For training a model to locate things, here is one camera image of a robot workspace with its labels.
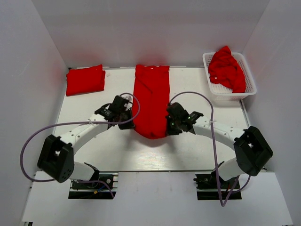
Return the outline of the red t shirt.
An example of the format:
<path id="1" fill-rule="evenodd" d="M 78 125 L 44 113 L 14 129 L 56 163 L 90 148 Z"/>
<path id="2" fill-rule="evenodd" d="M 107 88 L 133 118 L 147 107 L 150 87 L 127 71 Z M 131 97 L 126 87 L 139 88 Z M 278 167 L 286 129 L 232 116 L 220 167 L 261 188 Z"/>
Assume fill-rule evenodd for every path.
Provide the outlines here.
<path id="1" fill-rule="evenodd" d="M 103 65 L 70 69 L 66 74 L 66 96 L 104 91 L 105 71 Z"/>
<path id="2" fill-rule="evenodd" d="M 135 131 L 148 139 L 166 137 L 167 105 L 170 98 L 170 79 L 167 65 L 135 68 L 132 112 Z"/>

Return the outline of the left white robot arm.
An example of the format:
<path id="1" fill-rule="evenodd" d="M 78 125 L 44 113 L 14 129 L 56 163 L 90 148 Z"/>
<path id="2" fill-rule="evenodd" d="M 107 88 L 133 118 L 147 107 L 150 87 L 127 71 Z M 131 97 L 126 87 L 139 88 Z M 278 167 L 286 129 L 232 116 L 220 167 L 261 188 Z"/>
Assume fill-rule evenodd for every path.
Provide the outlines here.
<path id="1" fill-rule="evenodd" d="M 89 163 L 74 161 L 76 152 L 100 133 L 118 125 L 119 129 L 132 129 L 130 99 L 115 96 L 79 126 L 59 136 L 48 136 L 43 144 L 37 166 L 59 183 L 66 180 L 83 181 L 88 187 L 99 184 L 99 170 Z"/>

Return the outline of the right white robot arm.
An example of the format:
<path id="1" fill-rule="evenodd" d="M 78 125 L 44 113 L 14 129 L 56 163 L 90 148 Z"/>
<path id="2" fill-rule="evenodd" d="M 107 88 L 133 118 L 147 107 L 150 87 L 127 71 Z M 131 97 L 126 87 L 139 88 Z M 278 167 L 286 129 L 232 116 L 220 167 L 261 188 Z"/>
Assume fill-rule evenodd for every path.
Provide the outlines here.
<path id="1" fill-rule="evenodd" d="M 213 184 L 216 187 L 225 187 L 230 179 L 242 174 L 257 176 L 273 156 L 268 142 L 259 129 L 254 126 L 237 129 L 214 122 L 202 113 L 195 111 L 188 113 L 177 102 L 169 104 L 167 112 L 166 133 L 168 136 L 189 132 L 211 138 L 235 152 L 236 157 L 218 164 L 218 172 L 212 176 Z"/>

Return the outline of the red t shirts pile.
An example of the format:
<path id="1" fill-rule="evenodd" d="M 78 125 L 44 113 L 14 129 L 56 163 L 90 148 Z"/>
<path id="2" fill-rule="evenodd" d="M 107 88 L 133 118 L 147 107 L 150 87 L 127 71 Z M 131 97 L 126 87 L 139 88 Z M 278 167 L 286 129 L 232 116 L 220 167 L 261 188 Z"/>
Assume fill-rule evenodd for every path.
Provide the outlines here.
<path id="1" fill-rule="evenodd" d="M 221 84 L 232 90 L 232 93 L 244 93 L 246 82 L 243 70 L 232 56 L 228 46 L 215 52 L 209 66 L 210 82 Z"/>

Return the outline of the folded red t shirt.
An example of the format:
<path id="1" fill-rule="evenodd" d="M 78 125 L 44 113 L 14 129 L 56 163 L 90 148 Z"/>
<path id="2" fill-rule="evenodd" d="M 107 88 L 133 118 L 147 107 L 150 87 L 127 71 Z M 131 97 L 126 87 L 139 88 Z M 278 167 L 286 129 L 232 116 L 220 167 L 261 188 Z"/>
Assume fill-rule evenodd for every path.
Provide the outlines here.
<path id="1" fill-rule="evenodd" d="M 104 91 L 105 71 L 103 65 L 70 69 L 66 74 L 66 96 Z"/>

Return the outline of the white plastic basket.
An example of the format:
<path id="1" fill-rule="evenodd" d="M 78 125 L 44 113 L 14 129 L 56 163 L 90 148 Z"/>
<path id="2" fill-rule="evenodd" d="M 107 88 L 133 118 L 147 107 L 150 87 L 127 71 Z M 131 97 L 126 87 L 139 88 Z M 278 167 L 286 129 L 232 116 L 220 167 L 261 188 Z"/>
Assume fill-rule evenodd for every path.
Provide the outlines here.
<path id="1" fill-rule="evenodd" d="M 210 74 L 208 72 L 209 64 L 214 56 L 214 52 L 208 52 L 203 54 L 203 63 L 206 72 L 207 82 L 210 90 L 210 97 L 213 101 L 234 101 L 234 100 L 242 100 L 247 96 L 255 95 L 257 92 L 257 88 L 255 82 L 253 80 L 251 71 L 247 65 L 247 62 L 244 56 L 238 52 L 232 52 L 232 56 L 237 61 L 238 65 L 243 71 L 246 82 L 246 90 L 245 93 L 232 93 L 232 90 L 221 85 L 214 84 L 210 81 Z"/>

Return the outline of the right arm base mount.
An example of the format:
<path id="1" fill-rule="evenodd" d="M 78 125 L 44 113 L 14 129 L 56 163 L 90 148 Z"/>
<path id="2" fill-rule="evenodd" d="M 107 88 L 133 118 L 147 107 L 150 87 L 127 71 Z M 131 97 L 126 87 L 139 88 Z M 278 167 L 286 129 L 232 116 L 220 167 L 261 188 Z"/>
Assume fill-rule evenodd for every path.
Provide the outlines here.
<path id="1" fill-rule="evenodd" d="M 195 174 L 194 182 L 197 190 L 198 201 L 217 201 L 219 200 L 218 188 L 216 183 L 216 177 L 211 173 L 198 173 Z M 220 180 L 221 196 L 225 201 L 228 193 L 235 184 L 235 178 L 228 181 Z"/>

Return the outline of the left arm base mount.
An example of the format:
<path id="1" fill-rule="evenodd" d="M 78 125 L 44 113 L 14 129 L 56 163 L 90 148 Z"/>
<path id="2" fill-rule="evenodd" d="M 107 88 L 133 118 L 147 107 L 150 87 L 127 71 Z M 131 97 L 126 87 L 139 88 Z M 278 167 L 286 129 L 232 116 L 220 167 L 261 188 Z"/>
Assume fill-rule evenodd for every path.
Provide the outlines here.
<path id="1" fill-rule="evenodd" d="M 68 199 L 71 200 L 113 200 L 118 189 L 117 172 L 101 172 L 97 182 L 72 181 Z"/>

